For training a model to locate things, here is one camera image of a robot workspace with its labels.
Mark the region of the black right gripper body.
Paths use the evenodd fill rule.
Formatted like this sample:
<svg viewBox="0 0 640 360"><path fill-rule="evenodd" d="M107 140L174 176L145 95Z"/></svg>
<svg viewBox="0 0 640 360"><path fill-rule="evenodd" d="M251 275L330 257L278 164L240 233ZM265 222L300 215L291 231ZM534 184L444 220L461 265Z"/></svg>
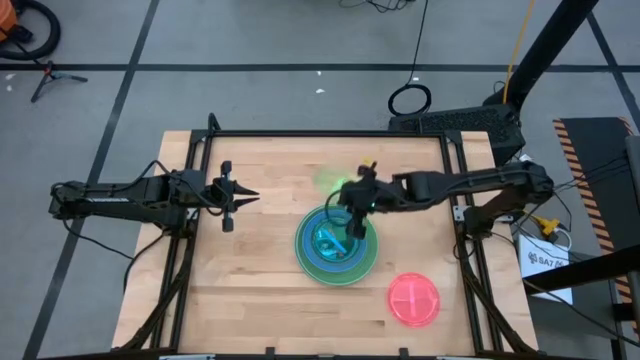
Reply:
<svg viewBox="0 0 640 360"><path fill-rule="evenodd" d="M397 188L378 180L374 166L359 166L357 175L358 181L347 181L339 191L338 204L348 212L389 212L398 206Z"/></svg>

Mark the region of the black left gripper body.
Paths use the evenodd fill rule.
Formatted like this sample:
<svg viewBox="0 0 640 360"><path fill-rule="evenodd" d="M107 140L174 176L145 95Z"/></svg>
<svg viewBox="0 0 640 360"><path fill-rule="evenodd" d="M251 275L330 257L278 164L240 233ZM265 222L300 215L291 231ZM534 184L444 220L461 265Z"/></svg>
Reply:
<svg viewBox="0 0 640 360"><path fill-rule="evenodd" d="M214 204L214 211L210 206L206 211L214 217L222 217L222 231L229 233L234 230L232 211L234 209L234 181L231 179L232 162L225 160L220 166L221 175L213 179L208 190L208 196Z"/></svg>

